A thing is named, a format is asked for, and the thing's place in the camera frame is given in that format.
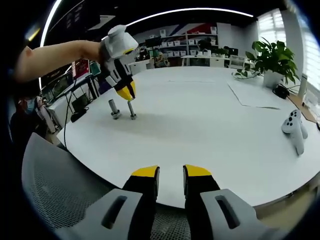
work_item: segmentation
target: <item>floor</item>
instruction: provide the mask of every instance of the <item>floor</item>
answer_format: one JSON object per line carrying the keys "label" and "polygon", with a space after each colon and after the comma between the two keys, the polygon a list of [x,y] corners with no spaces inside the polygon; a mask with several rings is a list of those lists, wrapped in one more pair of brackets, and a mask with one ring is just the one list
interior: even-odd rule
{"label": "floor", "polygon": [[[54,145],[60,143],[55,134],[49,134],[46,139]],[[291,197],[268,206],[256,207],[257,218],[269,227],[281,228],[283,230],[292,229],[316,198],[317,193],[315,188],[319,185],[320,174],[318,174],[312,184],[303,186]]]}

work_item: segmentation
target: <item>metal bolt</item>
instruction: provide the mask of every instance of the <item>metal bolt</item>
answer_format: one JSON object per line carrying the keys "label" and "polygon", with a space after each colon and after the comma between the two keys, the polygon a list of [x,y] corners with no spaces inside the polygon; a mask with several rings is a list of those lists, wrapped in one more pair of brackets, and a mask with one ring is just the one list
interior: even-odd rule
{"label": "metal bolt", "polygon": [[121,116],[121,113],[120,113],[120,110],[117,109],[115,101],[113,99],[109,100],[109,105],[112,110],[111,115],[113,119],[118,119]]}
{"label": "metal bolt", "polygon": [[128,107],[129,107],[129,110],[130,110],[130,113],[131,113],[131,116],[130,116],[131,119],[135,120],[137,118],[137,115],[135,114],[130,101],[128,101]]}

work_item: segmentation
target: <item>ceiling light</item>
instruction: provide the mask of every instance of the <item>ceiling light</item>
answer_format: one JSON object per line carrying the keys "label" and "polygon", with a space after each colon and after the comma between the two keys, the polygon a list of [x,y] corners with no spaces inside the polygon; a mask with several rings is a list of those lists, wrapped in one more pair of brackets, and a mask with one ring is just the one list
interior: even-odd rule
{"label": "ceiling light", "polygon": [[233,14],[240,14],[240,15],[244,15],[244,16],[247,16],[247,17],[250,17],[250,18],[254,17],[251,14],[247,14],[247,13],[244,13],[244,12],[241,12],[241,11],[234,11],[234,10],[224,9],[224,8],[192,7],[192,8],[183,8],[183,9],[164,11],[164,12],[160,12],[160,13],[153,14],[153,15],[150,15],[150,16],[146,16],[144,18],[141,18],[139,20],[136,20],[136,21],[133,21],[133,22],[127,24],[126,26],[128,27],[128,26],[130,26],[132,24],[136,24],[136,23],[141,22],[143,20],[150,19],[150,18],[157,17],[157,16],[164,15],[164,14],[177,13],[177,12],[183,12],[183,11],[191,11],[191,10],[212,10],[212,11],[221,11],[221,12],[228,12],[228,13],[233,13]]}
{"label": "ceiling light", "polygon": [[[45,25],[44,25],[44,29],[42,31],[42,36],[41,36],[41,42],[40,42],[40,47],[43,47],[45,45],[45,40],[46,40],[46,36],[47,36],[47,32],[48,32],[48,29],[49,29],[49,26],[50,26],[50,23],[52,21],[52,18],[54,17],[60,3],[62,2],[62,0],[56,0],[55,3],[53,4],[53,7],[51,8],[51,11],[49,13],[49,16],[45,22]],[[39,77],[39,87],[40,89],[42,88],[42,85],[41,85],[41,77]]]}
{"label": "ceiling light", "polygon": [[29,37],[27,37],[28,41],[31,42],[35,36],[39,33],[40,31],[40,27],[38,29],[36,29]]}
{"label": "ceiling light", "polygon": [[68,69],[67,70],[65,70],[65,74],[70,70],[70,68],[72,67],[72,65],[70,65],[69,67],[68,67]]}

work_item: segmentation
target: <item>face mask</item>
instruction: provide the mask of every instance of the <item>face mask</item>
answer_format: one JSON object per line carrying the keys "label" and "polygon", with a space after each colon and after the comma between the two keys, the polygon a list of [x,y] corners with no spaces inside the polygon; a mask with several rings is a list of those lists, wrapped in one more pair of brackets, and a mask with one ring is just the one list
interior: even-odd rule
{"label": "face mask", "polygon": [[35,109],[35,100],[34,99],[29,99],[26,101],[26,114],[31,114]]}

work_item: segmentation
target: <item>mesh chair back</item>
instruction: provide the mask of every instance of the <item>mesh chair back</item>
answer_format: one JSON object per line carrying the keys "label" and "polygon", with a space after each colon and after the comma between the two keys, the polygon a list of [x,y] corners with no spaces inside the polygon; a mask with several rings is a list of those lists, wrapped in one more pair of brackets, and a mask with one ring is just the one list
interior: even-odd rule
{"label": "mesh chair back", "polygon": [[35,133],[23,158],[22,187],[52,230],[77,224],[91,204],[113,189],[69,152]]}

